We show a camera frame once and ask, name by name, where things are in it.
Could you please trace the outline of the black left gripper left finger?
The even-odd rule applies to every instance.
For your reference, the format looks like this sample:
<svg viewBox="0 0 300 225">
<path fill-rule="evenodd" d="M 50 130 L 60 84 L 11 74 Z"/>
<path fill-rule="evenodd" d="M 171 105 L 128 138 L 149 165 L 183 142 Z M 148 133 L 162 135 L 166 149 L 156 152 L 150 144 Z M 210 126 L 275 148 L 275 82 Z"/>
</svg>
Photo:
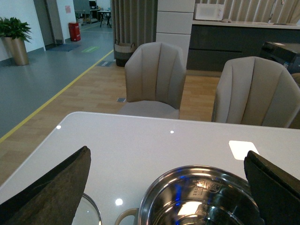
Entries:
<svg viewBox="0 0 300 225">
<path fill-rule="evenodd" d="M 2 225 L 70 225 L 85 190 L 91 152 L 80 148 L 0 205 Z"/>
</svg>

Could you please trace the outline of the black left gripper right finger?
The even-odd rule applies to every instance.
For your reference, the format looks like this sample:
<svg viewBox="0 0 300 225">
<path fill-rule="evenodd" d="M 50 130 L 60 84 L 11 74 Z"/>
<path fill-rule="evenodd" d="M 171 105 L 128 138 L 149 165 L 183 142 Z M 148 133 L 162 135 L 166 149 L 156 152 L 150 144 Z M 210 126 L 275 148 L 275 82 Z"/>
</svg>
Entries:
<svg viewBox="0 0 300 225">
<path fill-rule="evenodd" d="M 299 179 L 251 150 L 244 159 L 244 171 L 265 224 L 300 223 Z"/>
</svg>

